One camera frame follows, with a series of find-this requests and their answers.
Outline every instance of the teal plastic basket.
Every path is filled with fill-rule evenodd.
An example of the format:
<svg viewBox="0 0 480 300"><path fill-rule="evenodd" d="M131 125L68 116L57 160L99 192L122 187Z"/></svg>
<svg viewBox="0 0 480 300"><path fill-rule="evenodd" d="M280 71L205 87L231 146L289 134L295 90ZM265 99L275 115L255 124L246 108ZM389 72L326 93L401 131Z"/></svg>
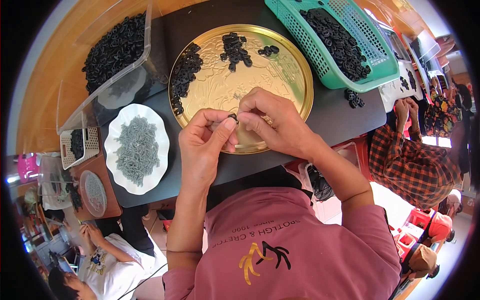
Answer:
<svg viewBox="0 0 480 300"><path fill-rule="evenodd" d="M322 83L329 89L349 88L365 93L400 77L398 63L387 42L366 13L352 0L316 0L302 2L288 0L265 0L265 4L290 31L315 68ZM299 13L322 7L329 12L358 42L372 70L367 78L357 82L348 79L336 65L333 57Z"/></svg>

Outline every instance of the round golden tray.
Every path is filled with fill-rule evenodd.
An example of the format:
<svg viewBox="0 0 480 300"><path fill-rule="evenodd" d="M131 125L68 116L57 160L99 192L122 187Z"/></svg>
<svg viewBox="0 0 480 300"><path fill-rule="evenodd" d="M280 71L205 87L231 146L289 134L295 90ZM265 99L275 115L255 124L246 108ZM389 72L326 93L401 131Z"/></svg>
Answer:
<svg viewBox="0 0 480 300"><path fill-rule="evenodd" d="M247 38L243 48L251 55L251 67L240 61L237 70L231 72L228 70L229 61L220 59L220 54L224 52L222 36L230 32ZM267 28L234 24L209 30L192 42L201 47L198 53L204 64L190 83L187 97L180 99L184 112L175 117L182 128L201 108L237 113L240 99L256 86L292 100L303 120L308 118L313 103L312 71L302 53L285 37ZM258 54L258 49L271 45L280 48L280 52L269 57ZM260 136L246 130L242 123L237 129L237 136L239 144L235 146L235 154L259 153L269 149Z"/></svg>

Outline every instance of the white wavy plate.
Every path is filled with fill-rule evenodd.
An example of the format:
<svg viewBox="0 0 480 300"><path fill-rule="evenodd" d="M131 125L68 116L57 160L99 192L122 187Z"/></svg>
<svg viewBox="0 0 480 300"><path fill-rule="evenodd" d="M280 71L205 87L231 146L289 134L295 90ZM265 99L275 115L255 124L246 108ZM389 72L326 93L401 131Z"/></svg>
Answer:
<svg viewBox="0 0 480 300"><path fill-rule="evenodd" d="M121 125L129 125L130 121L140 115L140 117L147 118L149 123L156 125L155 141L158 143L158 158L160 159L160 166L153 167L152 174L144 177L144 185L142 187L136 186L131 180L128 180L123 175L122 171L117 169L118 155L114 152L120 148L120 142L115 141L115 138L120 137ZM162 118L153 111L153 109L141 105L130 104L120 110L119 115L110 123L108 127L108 136L105 140L105 151L107 153L107 167L112 172L113 180L124 187L129 193L135 195L143 195L156 185L162 179L168 166L168 149L170 148L170 141L165 131L165 125Z"/></svg>

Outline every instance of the black table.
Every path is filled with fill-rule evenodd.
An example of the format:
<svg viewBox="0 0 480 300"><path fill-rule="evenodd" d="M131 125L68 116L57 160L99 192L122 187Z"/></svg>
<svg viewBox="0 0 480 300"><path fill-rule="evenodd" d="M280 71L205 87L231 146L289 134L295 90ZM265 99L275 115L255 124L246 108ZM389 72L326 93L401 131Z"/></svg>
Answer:
<svg viewBox="0 0 480 300"><path fill-rule="evenodd" d="M162 18L170 68L183 48L194 38L205 31L228 24L263 26L278 32L298 46L288 30L261 0L210 0L172 12ZM361 95L366 104L364 108L352 109L344 99L343 89L327 89L315 73L313 73L313 88L313 107L306 123L330 146L373 130L386 122L385 109L378 89ZM181 160L178 134L181 127L172 114L168 93L166 90L162 91L143 104L156 111L165 122L170 139L168 168L160 183L143 195L128 193L115 183L111 172L108 171L117 201L123 207L167 199L177 196L180 190ZM108 125L109 123L101 127L103 143L108 135ZM271 150L251 155L221 153L218 175L213 185L242 178L294 159Z"/></svg>

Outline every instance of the black cord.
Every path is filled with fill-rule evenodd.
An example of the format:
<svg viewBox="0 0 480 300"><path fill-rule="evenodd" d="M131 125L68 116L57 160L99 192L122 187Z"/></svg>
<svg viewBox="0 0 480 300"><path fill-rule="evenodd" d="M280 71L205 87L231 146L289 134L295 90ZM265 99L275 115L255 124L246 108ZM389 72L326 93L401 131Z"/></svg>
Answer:
<svg viewBox="0 0 480 300"><path fill-rule="evenodd" d="M164 266L166 266L167 264L164 264L163 266L161 266L158 270L155 271L155 273L151 274L149 278L145 279L144 281L142 281L141 283L139 283L135 288L129 290L128 292L126 292L125 294L123 294L120 298L118 298L117 300L120 300L122 299L123 297L125 297L126 295L130 294L132 291L136 290L139 286L141 286L145 281L149 280L150 278L152 278L153 275L155 275L158 271L160 271Z"/></svg>

